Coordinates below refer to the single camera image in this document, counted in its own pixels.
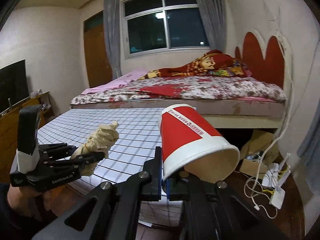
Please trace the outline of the person's left hand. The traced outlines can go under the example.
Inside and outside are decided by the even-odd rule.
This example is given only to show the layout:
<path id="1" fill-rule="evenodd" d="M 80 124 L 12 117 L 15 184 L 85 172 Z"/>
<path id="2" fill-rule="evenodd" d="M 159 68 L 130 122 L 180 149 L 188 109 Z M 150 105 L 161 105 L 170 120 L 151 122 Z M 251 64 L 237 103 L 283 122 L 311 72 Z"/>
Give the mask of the person's left hand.
<path id="1" fill-rule="evenodd" d="M 50 210 L 54 199 L 64 188 L 65 186 L 60 186 L 45 193 L 39 193 L 32 187 L 13 187 L 10 185 L 7 193 L 7 202 L 13 210 L 25 216 L 33 217 L 40 213 L 36 206 L 38 196 L 42 197 L 44 208 Z"/>

